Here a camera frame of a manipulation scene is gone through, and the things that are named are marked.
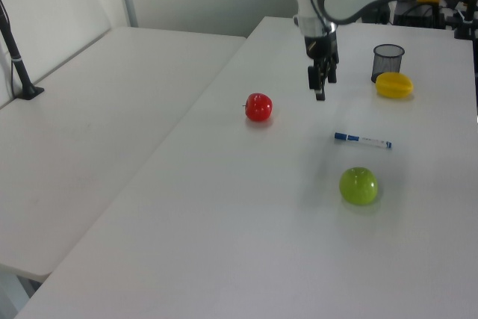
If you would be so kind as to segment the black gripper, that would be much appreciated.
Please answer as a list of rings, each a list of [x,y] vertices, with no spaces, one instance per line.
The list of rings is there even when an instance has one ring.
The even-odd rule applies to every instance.
[[[308,67],[309,89],[314,91],[317,101],[326,99],[325,83],[337,82],[338,43],[336,32],[330,32],[322,37],[305,37],[305,51],[314,60]]]

